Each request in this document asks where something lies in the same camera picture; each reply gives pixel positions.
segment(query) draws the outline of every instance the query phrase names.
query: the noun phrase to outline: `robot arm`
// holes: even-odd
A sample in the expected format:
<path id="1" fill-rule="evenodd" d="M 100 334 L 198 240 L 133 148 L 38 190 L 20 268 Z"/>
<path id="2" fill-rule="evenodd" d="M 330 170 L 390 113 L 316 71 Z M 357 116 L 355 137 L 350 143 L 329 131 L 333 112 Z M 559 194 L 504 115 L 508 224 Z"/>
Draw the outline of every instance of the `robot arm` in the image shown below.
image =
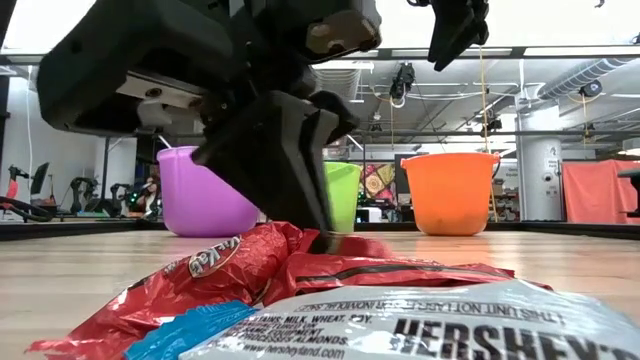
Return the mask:
<path id="1" fill-rule="evenodd" d="M 9 167 L 9 179 L 12 181 L 16 181 L 18 177 L 23 177 L 25 179 L 29 179 L 29 174 L 24 172 L 24 170 L 11 165 Z"/>
<path id="2" fill-rule="evenodd" d="M 434 9 L 438 71 L 487 39 L 486 0 L 408 2 Z M 149 108 L 189 109 L 205 125 L 195 162 L 269 218 L 330 231 L 322 148 L 359 119 L 309 65 L 378 47 L 381 20 L 373 0 L 97 1 L 41 62 L 42 115 L 123 135 Z"/>

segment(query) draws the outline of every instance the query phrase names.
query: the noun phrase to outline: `orange bucket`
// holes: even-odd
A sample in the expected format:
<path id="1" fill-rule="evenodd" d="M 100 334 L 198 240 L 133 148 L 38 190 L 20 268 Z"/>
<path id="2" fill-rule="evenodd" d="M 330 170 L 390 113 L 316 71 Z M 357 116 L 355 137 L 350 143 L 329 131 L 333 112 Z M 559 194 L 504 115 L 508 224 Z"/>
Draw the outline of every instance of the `orange bucket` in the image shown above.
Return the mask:
<path id="1" fill-rule="evenodd" d="M 422 155 L 402 161 L 416 225 L 428 235 L 471 236 L 489 217 L 493 164 L 484 153 Z"/>

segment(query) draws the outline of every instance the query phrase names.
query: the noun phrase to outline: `pillar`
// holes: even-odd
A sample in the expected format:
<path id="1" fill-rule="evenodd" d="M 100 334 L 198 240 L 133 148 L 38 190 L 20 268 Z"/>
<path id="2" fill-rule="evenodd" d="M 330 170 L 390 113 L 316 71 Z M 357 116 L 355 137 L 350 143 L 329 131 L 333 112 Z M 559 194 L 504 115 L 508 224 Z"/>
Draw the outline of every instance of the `pillar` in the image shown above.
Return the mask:
<path id="1" fill-rule="evenodd" d="M 524 131 L 561 130 L 560 108 L 551 106 L 527 113 L 521 109 L 519 129 Z M 559 136 L 519 136 L 521 219 L 562 221 L 562 143 Z"/>

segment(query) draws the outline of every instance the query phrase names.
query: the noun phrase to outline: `wall-mounted equipment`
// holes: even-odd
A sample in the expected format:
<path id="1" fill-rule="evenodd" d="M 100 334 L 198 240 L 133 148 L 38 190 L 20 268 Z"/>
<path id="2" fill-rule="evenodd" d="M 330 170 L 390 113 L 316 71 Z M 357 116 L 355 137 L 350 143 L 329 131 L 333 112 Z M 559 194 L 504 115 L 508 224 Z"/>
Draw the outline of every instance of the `wall-mounted equipment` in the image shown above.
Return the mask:
<path id="1" fill-rule="evenodd" d="M 416 81 L 416 71 L 412 63 L 400 65 L 400 70 L 393 78 L 389 95 L 394 100 L 401 100 L 411 91 L 411 86 Z"/>
<path id="2" fill-rule="evenodd" d="M 578 93 L 586 98 L 596 97 L 602 94 L 602 83 L 598 80 L 594 80 L 581 87 Z"/>

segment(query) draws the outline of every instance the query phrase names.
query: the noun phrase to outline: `purple bucket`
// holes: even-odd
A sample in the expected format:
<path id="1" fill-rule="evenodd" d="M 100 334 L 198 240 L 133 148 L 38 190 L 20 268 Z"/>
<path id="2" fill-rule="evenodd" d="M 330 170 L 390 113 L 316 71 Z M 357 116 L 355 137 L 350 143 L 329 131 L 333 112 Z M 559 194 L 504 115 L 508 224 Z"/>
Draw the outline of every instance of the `purple bucket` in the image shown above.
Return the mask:
<path id="1" fill-rule="evenodd" d="M 158 153 L 163 217 L 184 237 L 226 237 L 255 226 L 259 210 L 209 169 L 191 161 L 194 146 Z"/>

